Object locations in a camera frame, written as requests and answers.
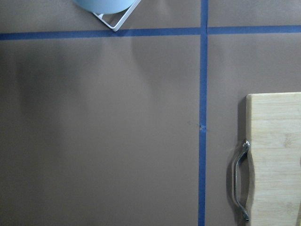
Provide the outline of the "light blue cup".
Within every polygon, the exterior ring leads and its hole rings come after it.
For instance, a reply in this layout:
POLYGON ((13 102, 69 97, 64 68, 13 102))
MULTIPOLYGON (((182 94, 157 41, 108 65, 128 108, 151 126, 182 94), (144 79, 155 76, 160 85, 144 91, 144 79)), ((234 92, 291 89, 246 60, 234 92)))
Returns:
POLYGON ((114 14, 129 8, 134 0, 74 0, 73 2, 89 12, 114 14))

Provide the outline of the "bamboo cutting board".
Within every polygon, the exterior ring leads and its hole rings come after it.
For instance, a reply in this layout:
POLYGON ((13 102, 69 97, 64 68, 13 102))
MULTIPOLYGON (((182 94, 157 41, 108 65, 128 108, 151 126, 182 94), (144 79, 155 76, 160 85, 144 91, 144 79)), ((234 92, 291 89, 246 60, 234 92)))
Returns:
POLYGON ((300 225, 300 93, 247 95, 246 137, 250 142, 249 225, 300 225))

